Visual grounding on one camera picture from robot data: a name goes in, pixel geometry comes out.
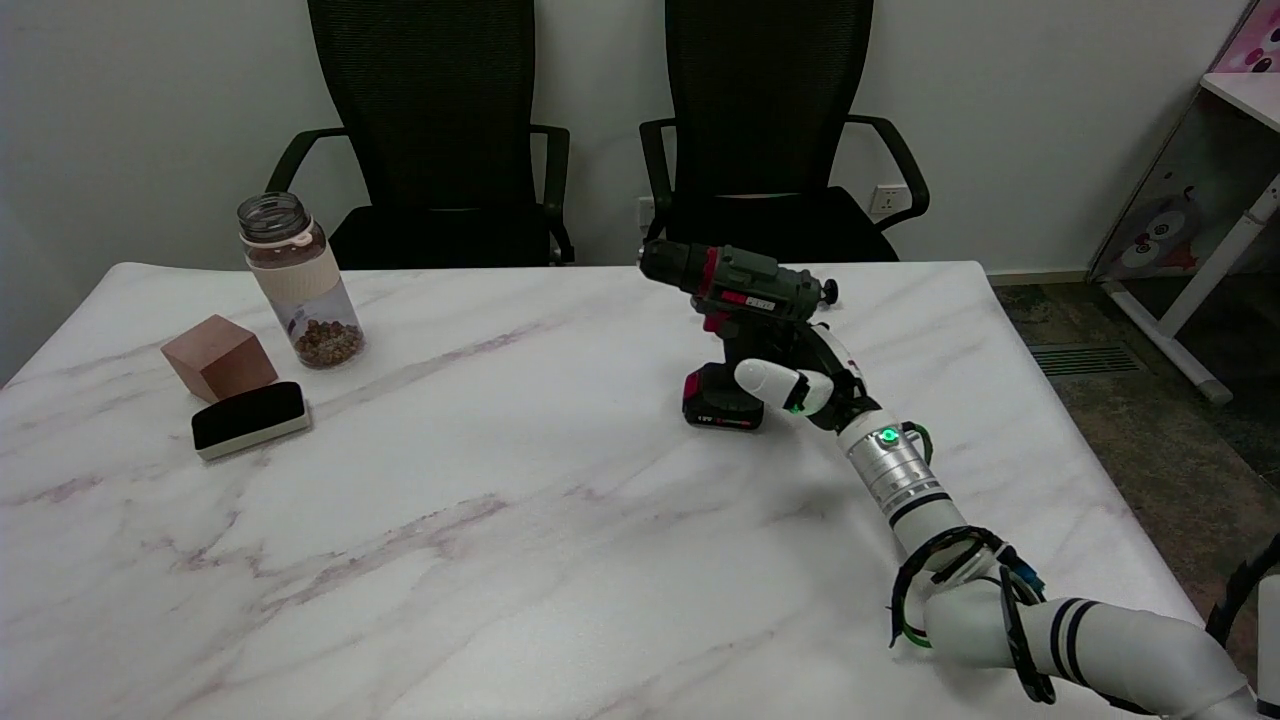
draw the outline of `chair seat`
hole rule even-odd
[[[667,238],[732,245],[782,263],[895,263],[897,252],[841,187],[780,197],[676,193]]]
[[[532,202],[481,210],[356,208],[329,245],[343,270],[550,264],[547,215]]]

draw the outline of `glass jar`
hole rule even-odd
[[[237,211],[244,260],[275,310],[298,360],[308,368],[333,368],[365,348],[338,261],[324,229],[302,201],[288,192],[268,192]]]

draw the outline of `black office chair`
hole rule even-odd
[[[883,231],[923,215],[929,191],[893,123],[847,114],[870,29],[872,0],[667,0],[676,117],[640,126],[657,209],[649,238],[666,229],[790,263],[897,260]],[[827,187],[846,123],[888,145],[910,209],[872,223]],[[664,127],[676,128],[675,192]]]
[[[351,138],[371,205],[330,237],[343,269],[573,261],[562,214],[568,131],[529,123],[534,0],[307,5],[343,127],[294,137],[268,191],[288,190],[316,140]],[[547,136],[541,205],[530,133]]]

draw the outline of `white desk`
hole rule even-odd
[[[977,264],[838,266],[820,318],[1056,596],[1196,620]],[[248,273],[122,265],[0,391],[0,716],[1128,717],[888,650],[900,551],[833,437],[690,428],[719,345],[635,268],[352,273],[301,368]],[[307,434],[204,465],[160,345],[212,313]]]
[[[1280,132],[1280,74],[1210,73],[1201,78],[1201,86],[1248,113],[1268,128]],[[1231,228],[1221,245],[1204,260],[1204,265],[1158,320],[1119,282],[1103,284],[1116,305],[1216,405],[1230,402],[1231,391],[1196,360],[1175,337],[1192,314],[1204,302],[1208,293],[1222,282],[1222,278],[1253,243],[1258,233],[1266,228],[1277,204],[1280,204],[1280,176],[1271,181],[1257,202],[1244,213],[1244,217]]]

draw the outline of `mesh chair back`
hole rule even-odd
[[[307,4],[375,205],[534,201],[534,0]]]
[[[827,187],[872,0],[667,0],[676,191]]]

